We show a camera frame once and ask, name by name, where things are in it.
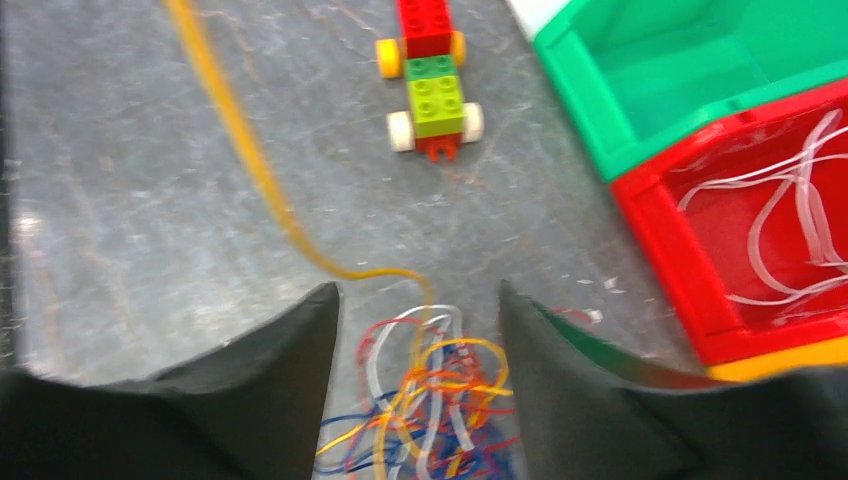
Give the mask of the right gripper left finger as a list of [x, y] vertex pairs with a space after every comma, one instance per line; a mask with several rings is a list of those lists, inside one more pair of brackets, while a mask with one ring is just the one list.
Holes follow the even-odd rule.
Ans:
[[5, 479], [308, 479], [335, 353], [325, 283], [260, 327], [144, 380], [1, 372]]

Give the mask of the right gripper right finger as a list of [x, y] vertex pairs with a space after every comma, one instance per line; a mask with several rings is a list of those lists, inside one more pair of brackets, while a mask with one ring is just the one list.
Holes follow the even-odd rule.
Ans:
[[534, 479], [843, 479], [847, 371], [719, 381], [641, 359], [509, 282], [498, 321]]

